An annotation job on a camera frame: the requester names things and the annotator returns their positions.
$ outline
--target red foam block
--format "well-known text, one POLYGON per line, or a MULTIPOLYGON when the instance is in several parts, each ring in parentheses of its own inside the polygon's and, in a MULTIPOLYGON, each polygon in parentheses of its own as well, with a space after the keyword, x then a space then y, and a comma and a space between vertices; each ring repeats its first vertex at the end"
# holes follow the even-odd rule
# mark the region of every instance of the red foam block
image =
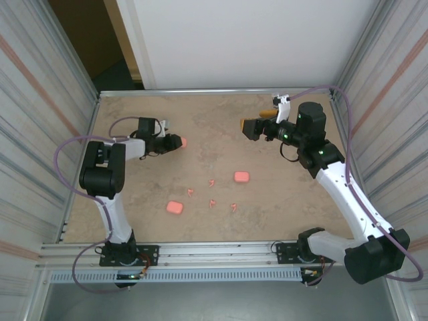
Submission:
POLYGON ((249 172, 235 172, 233 179, 236 183, 248 183, 249 172))
POLYGON ((169 213, 180 215, 183 212, 183 204, 176 201, 169 201, 167 205, 167 211, 169 213))

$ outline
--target beige surface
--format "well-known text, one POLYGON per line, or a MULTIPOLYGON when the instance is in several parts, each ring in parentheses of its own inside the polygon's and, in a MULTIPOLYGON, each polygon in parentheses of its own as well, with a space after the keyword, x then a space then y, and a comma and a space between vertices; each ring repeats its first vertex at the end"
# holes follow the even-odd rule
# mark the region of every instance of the beige surface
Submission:
MULTIPOLYGON (((341 149, 325 95, 292 102, 295 121, 299 103, 315 101, 327 114, 327 138, 341 149)), ((149 116, 171 121, 170 131, 187 138, 188 146, 126 165, 122 192, 126 216, 137 241, 250 241, 296 239, 312 227, 350 237, 350 230, 327 192, 299 163, 279 154, 278 141, 250 141, 239 130, 240 118, 257 117, 270 108, 269 95, 103 98, 94 134, 106 136, 123 116, 149 116), (250 182, 233 182, 235 171, 248 171, 250 182), (215 186, 209 188, 209 180, 215 186), (187 189, 194 189, 191 198, 187 189), (209 208, 210 199, 216 200, 209 208), (184 204, 180 216, 167 213, 168 201, 184 204), (231 212, 230 204, 237 203, 231 212)), ((115 134, 129 134, 136 120, 118 124, 115 134)), ((286 156, 296 151, 285 147, 286 156)), ((104 237, 93 202, 76 197, 65 242, 99 241, 104 237)))

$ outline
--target white wall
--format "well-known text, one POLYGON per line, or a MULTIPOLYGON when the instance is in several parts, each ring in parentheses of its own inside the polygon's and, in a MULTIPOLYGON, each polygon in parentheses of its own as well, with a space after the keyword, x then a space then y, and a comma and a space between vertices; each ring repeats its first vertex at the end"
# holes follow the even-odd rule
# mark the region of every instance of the white wall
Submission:
POLYGON ((146 89, 333 83, 379 0, 118 0, 146 89))

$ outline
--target cable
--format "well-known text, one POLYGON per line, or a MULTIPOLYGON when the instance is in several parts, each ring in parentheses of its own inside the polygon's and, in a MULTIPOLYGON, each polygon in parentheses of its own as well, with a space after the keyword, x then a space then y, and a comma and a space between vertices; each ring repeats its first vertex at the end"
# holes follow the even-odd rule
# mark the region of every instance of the cable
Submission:
MULTIPOLYGON (((346 95, 344 90, 342 90, 342 88, 339 88, 338 86, 321 85, 321 86, 316 86, 316 87, 310 88, 308 90, 305 90, 304 92, 301 92, 295 96, 292 96, 292 97, 290 97, 290 100, 297 99, 299 97, 302 97, 306 94, 309 94, 310 92, 313 92, 313 91, 319 90, 319 89, 333 89, 333 90, 337 90, 338 92, 340 92, 344 98, 344 101, 346 104, 346 109, 348 110, 348 139, 346 141, 345 178, 346 178, 346 184, 348 185, 350 192, 352 193, 352 195, 354 195, 355 200, 358 202, 358 204, 361 206, 362 210, 367 214, 368 218, 373 222, 373 224, 375 226, 377 226, 379 231, 381 231, 383 233, 383 235, 385 235, 389 239, 389 241, 391 241, 413 263, 413 265, 416 267, 416 269, 419 273, 419 275, 416 278, 400 278, 397 276, 389 276, 389 275, 387 275, 386 277, 388 279, 401 281, 401 282, 418 282, 418 281, 422 280, 423 270, 422 270, 422 267, 419 264, 419 262, 399 242, 397 242, 387 231, 385 231, 385 229, 380 225, 380 223, 375 219, 375 217, 372 215, 372 213, 364 205, 364 203, 362 202, 362 200, 360 199, 360 197, 358 196, 358 194, 356 193, 354 187, 352 186, 352 184, 350 182, 350 150, 351 150, 351 140, 352 140, 352 112, 350 109, 350 102, 349 102, 348 96, 346 95)), ((331 264, 328 267, 326 272, 332 266, 333 266, 333 264, 331 264)))
POLYGON ((335 264, 335 261, 333 261, 332 263, 330 263, 330 265, 328 266, 327 270, 325 270, 324 272, 322 272, 322 274, 320 276, 318 276, 314 281, 311 281, 309 283, 305 283, 307 286, 311 286, 315 283, 317 283, 318 281, 321 281, 321 279, 328 273, 331 271, 331 269, 333 268, 333 265, 335 264))
MULTIPOLYGON (((130 117, 124 117, 124 118, 121 118, 121 119, 119 119, 119 120, 124 120, 124 119, 129 119, 129 118, 134 118, 134 116, 130 116, 130 117)), ((152 135, 152 138, 156 138, 157 136, 159 136, 160 134, 161 134, 161 132, 162 132, 162 125, 161 125, 161 122, 159 121, 159 119, 157 119, 157 118, 155 118, 154 120, 156 120, 156 122, 158 123, 158 125, 159 125, 159 132, 157 132, 156 134, 153 134, 152 135)), ((131 138, 134 138, 134 136, 136 135, 136 133, 138 132, 138 129, 137 130, 134 130, 133 132, 131 132, 131 134, 129 135, 129 137, 131 137, 131 138)))
POLYGON ((299 156, 296 159, 288 159, 287 157, 284 156, 284 154, 282 153, 282 147, 283 147, 284 143, 282 142, 280 145, 280 154, 282 157, 284 157, 287 161, 289 161, 290 163, 295 163, 299 161, 299 156))
POLYGON ((108 236, 107 236, 103 241, 99 241, 99 242, 93 243, 93 244, 91 244, 91 245, 89 245, 89 246, 85 247, 85 248, 84 248, 84 249, 83 249, 83 250, 82 250, 82 251, 81 251, 81 252, 76 256, 76 258, 74 259, 74 262, 73 262, 73 266, 72 266, 72 278, 73 278, 73 280, 74 280, 74 283, 76 283, 76 285, 77 285, 79 288, 81 288, 81 289, 82 289, 82 290, 84 290, 84 291, 90 292, 90 293, 95 293, 95 294, 108 294, 108 293, 120 292, 120 291, 122 291, 122 290, 126 290, 126 288, 122 288, 122 289, 115 289, 115 290, 93 290, 93 289, 87 288, 86 286, 82 285, 82 284, 78 281, 78 279, 77 279, 77 277, 76 277, 76 266, 77 266, 78 260, 79 260, 79 259, 80 259, 80 257, 83 255, 83 253, 85 253, 85 252, 86 252, 86 251, 88 251, 89 249, 92 249, 93 247, 96 247, 96 246, 98 246, 98 245, 102 245, 102 244, 104 244, 104 243, 106 243, 106 242, 110 241, 110 239, 112 238, 112 234, 113 234, 112 220, 111 220, 110 214, 109 214, 109 212, 108 212, 108 210, 107 210, 107 207, 106 207, 106 205, 104 204, 104 202, 103 202, 103 201, 101 201, 100 199, 96 198, 96 197, 93 197, 93 196, 87 195, 87 194, 85 194, 85 193, 83 193, 83 192, 81 192, 81 191, 79 191, 79 190, 75 189, 73 186, 71 186, 71 184, 69 184, 69 182, 67 182, 66 178, 61 174, 60 167, 58 166, 58 155, 59 155, 59 153, 60 153, 61 149, 63 149, 63 147, 65 147, 65 145, 67 145, 67 144, 69 144, 69 143, 71 143, 71 142, 75 142, 75 141, 77 141, 77 140, 87 140, 87 139, 97 139, 97 140, 102 140, 102 141, 104 141, 104 142, 116 142, 116 140, 107 139, 107 138, 99 137, 99 136, 77 136, 77 137, 73 137, 73 138, 67 139, 65 142, 63 142, 62 144, 60 144, 60 145, 56 148, 55 153, 53 154, 53 159, 54 159, 54 160, 53 160, 53 167, 54 167, 55 172, 57 173, 58 178, 60 179, 60 181, 61 181, 61 182, 62 182, 62 183, 63 183, 63 184, 64 184, 64 185, 69 189, 69 190, 71 190, 71 191, 75 192, 77 195, 80 195, 80 196, 86 197, 87 199, 91 199, 91 200, 93 200, 93 201, 98 202, 99 204, 101 204, 102 209, 104 210, 104 213, 106 214, 106 220, 107 220, 107 225, 108 225, 108 236))
POLYGON ((326 267, 326 259, 322 255, 320 255, 320 262, 321 262, 321 270, 324 272, 324 268, 326 267))
MULTIPOLYGON (((138 117, 138 116, 127 116, 127 117, 119 118, 118 120, 116 120, 115 122, 113 122, 113 124, 108 129, 108 136, 110 138, 113 138, 113 136, 112 136, 112 129, 113 129, 114 126, 116 126, 116 124, 118 122, 122 122, 123 120, 126 120, 126 119, 139 119, 139 118, 140 117, 138 117)), ((115 136, 115 138, 128 138, 128 137, 127 136, 115 136)))
POLYGON ((144 267, 144 269, 141 270, 141 273, 140 273, 141 276, 145 276, 148 268, 151 265, 150 258, 145 253, 140 253, 138 256, 140 257, 141 261, 144 262, 144 259, 146 260, 146 266, 144 267))
POLYGON ((270 251, 271 251, 272 253, 274 253, 274 254, 276 254, 276 251, 275 251, 275 252, 274 252, 274 251, 272 251, 272 247, 273 247, 276 243, 284 244, 284 242, 282 242, 282 241, 274 241, 274 242, 270 245, 270 251))

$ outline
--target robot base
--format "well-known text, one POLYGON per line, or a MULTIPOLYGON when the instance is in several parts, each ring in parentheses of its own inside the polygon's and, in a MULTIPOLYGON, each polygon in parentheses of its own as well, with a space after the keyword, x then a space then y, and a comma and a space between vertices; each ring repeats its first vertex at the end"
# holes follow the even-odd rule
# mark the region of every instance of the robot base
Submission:
POLYGON ((159 246, 137 245, 132 232, 126 243, 105 243, 101 248, 100 266, 146 266, 146 257, 150 260, 150 266, 158 265, 159 246))
MULTIPOLYGON (((324 231, 321 227, 315 227, 299 234, 296 243, 277 243, 276 257, 278 264, 301 264, 301 263, 321 263, 320 256, 310 251, 308 238, 312 234, 324 231)), ((332 260, 325 257, 325 263, 332 260)))

